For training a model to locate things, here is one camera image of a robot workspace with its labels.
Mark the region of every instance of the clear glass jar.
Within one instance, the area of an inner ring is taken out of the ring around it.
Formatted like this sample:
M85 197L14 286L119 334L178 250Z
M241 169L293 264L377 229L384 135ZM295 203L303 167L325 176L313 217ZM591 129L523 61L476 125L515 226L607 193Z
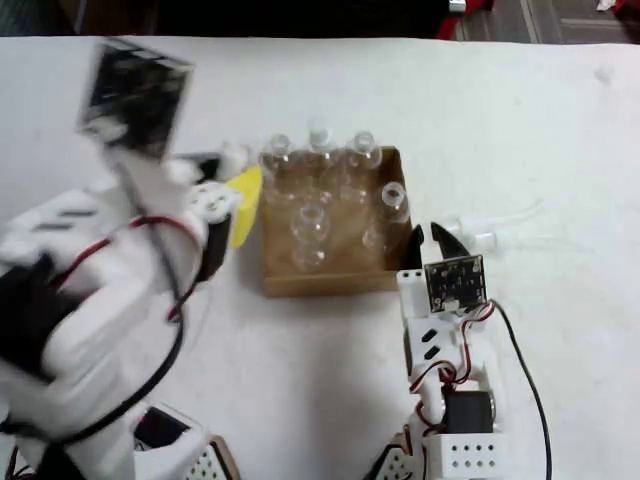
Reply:
M303 272L318 270L327 259L331 223L320 203L305 203L291 217L291 233L295 239L292 252L294 265Z
M340 196L343 180L342 153L331 138L331 130L319 119L309 124L309 143L304 152L306 198L329 204Z
M274 135L260 154L264 172L264 198L269 205L282 207L294 203L304 191L299 154L289 137Z
M400 229L409 221L407 192L398 182L389 182L379 189L369 224L362 235L365 247L376 252L388 252L400 242Z
M341 196L345 200L365 203L372 194L374 171L382 163L382 149L371 132L358 132L345 149Z

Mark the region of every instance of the white tabletop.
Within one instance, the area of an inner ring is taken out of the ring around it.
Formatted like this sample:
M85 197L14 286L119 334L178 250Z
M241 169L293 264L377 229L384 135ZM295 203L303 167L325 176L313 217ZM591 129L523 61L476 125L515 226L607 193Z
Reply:
M635 477L638 47L140 41L196 65L176 152L278 132L302 141L320 115L339 140L366 128L398 146L414 222L542 199L519 231L568 247L487 256L489 294L511 314L542 395L555 478ZM94 42L0 39L0 220L104 175L74 133ZM257 241L194 300L196 321L211 303L199 339L155 397L223 435L246 479L361 478L416 402L397 295L265 299ZM131 340L132 371L164 353L171 331L153 320ZM510 403L511 478L540 479L531 392L497 316L488 335Z

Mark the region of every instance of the black circuit board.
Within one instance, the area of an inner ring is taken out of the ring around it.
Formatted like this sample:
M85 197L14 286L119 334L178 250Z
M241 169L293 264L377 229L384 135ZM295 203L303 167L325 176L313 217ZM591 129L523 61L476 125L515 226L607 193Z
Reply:
M487 301L482 255L430 263L424 270L431 313L472 308Z
M190 71L185 62L123 40L106 39L81 114L81 129L108 143L100 132L104 123L96 121L108 118L108 125L122 125L126 132L118 139L119 146L161 159Z

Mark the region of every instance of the cable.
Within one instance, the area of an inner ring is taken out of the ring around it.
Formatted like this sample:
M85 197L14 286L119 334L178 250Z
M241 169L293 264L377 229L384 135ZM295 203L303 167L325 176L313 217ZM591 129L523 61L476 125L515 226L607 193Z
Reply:
M461 331L462 331L462 338L464 339L464 353L465 353L466 366L467 366L464 375L456 379L458 373L453 363L450 362L449 360L438 360L437 362L434 362L431 365L429 365L429 367L427 367L427 369L418 376L418 378L409 387L409 392L416 393L420 388L420 385L422 385L422 381L426 377L427 373L429 373L434 367L437 367L438 365L446 365L446 367L449 369L449 372L447 372L447 368L443 369L444 372L447 373L447 375L443 375L443 378L442 378L444 383L462 384L469 379L469 375L471 374L471 353L469 351L469 343L467 342L466 330L467 330L467 326L470 323L484 322L487 318L489 318L493 314L493 312L495 311L495 307L491 302L481 305L479 308L476 309L476 311L482 312L482 309L487 307L489 308L489 310L484 314L482 314L479 318L470 318L462 322Z
M20 470L18 470L16 473L13 474L13 476L11 477L11 480L22 478L21 475L27 470L29 470L29 468L30 468L29 465L25 465L24 467L22 467Z
M516 341L516 335L513 331L513 327L511 326L511 322L509 321L509 317L507 313L502 308L502 305L498 303L496 300L492 300L493 304L500 312L500 316L504 320L504 323L507 327L507 331L509 332L509 338L511 339L511 343L513 344L513 349L516 351L516 355L518 356L518 361L520 362L520 366L522 367L522 371L524 372L525 377L527 377L527 381L529 382L529 387L531 387L531 392L533 393L533 398L536 401L536 406L538 407L538 413L540 414L540 423L542 424L542 434L544 435L544 448L545 448L545 456L547 462L545 479L551 480L551 472L552 472L552 459L551 459L551 439L549 438L549 426L547 425L547 416L544 413L544 408L542 407L542 400L540 400L540 394L538 393L538 389L536 384L533 381L533 377L531 377L531 373L527 368L527 364L524 361L524 357L522 356L522 352L520 351L520 347L518 346L518 342Z
M7 462L7 469L4 472L4 480L11 480L13 477L13 472L16 469L16 462L18 461L18 447L14 446L11 451L11 456L9 457L9 461Z
M125 168L125 166L122 163L118 161L113 162L113 167L120 175L122 187L136 215L138 215L143 219L149 218L147 208L144 206L144 204L140 199L138 189L129 171ZM175 363L176 359L178 358L178 354L182 349L182 343L184 340L185 318L184 318L184 312L182 310L182 303L181 303L182 299L180 295L178 277L171 263L171 259L167 252L167 249L165 248L165 245L162 242L162 238L158 233L158 230L156 228L156 223L153 221L147 221L146 225L148 226L149 240L152 246L154 247L154 249L156 250L156 252L158 253L158 255L160 256L160 262L164 269L164 273L167 277L167 281L169 282L169 288L171 290L171 293L173 295L173 299L175 302L175 307L176 307L175 316L176 316L176 323L178 324L178 327L176 330L176 336L175 336L173 345L171 346L169 353L167 354L163 362L160 364L158 369L136 392L134 392L129 398L124 400L120 405L114 408L111 412L107 413L102 418L100 418L97 422L89 425L88 427L80 430L77 433L74 433L72 435L67 435L66 437L58 439L56 443L58 443L61 447L69 446L74 443L80 442L82 440L86 440L92 435L98 433L100 430L108 427L113 422L115 422L120 417L122 417L125 413L127 413L127 411L129 411L133 406L135 406L142 399L144 399L158 385L158 383L160 383L160 381L164 378L164 376L169 372L169 370Z
M185 235L187 235L191 239L191 241L193 242L196 248L199 248L200 246L195 234L191 230L189 230L189 228L187 228L184 224L180 223L177 220L174 220L171 217L165 217L165 216L139 217L131 221L131 223L129 223L129 226L132 228L138 228L145 225L149 225L150 223L166 224L166 225L175 227L176 229L182 231ZM64 285L64 283L69 279L69 277L71 277L71 275L80 267L80 265L82 265L82 262L87 260L94 253L98 253L104 247L111 245L112 243L113 243L113 240L109 237L106 237L88 246L84 250L82 250L82 252L78 254L75 260L64 272L58 274L53 278L53 280L51 281L52 285L54 285L57 288L61 288L62 285ZM194 280L191 286L187 289L187 291L182 295L182 297L180 297L180 302L179 302L180 305L184 305L189 299L189 297L193 294L193 291L195 290L195 287L196 287L196 283L197 282ZM169 313L167 314L167 320L173 321L175 319L176 308L177 308L177 304L171 307L171 309L169 310Z
M420 385L422 385L422 381L424 380L424 377L427 376L427 373L429 373L432 369L434 369L439 365L445 365L446 367L449 368L449 370L451 370L451 372L453 372L453 373L450 373L448 377L445 377L445 383L453 382L457 375L456 367L449 360L438 360L437 362L433 362L431 365L429 365L427 369L418 376L416 381L413 382L409 387L409 392L416 393L420 388Z
M460 327L460 330L462 332L462 339L463 339L463 348L464 348L464 357L465 357L465 364L467 366L465 373L462 377L454 380L451 383L456 383L458 385L462 385L464 382L466 382L467 380L469 380L469 375L471 375L471 352L469 349L469 342L467 341L467 329L468 326L471 323L479 323L479 322L484 322L487 318L489 318L491 315L493 315L493 312L495 312L495 305L493 303L492 300L489 300L488 303L485 303L484 305L482 305L477 311L482 312L482 309L484 308L488 308L488 310L486 312L484 312L482 315L480 315L478 318L469 318L468 320L465 320L464 322L462 322L462 326Z

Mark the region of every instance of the white plastic bracket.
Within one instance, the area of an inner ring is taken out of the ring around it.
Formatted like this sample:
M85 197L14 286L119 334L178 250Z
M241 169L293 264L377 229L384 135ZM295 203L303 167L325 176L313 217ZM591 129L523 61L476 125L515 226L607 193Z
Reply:
M502 433L432 435L425 443L434 478L499 479L508 472L507 438Z

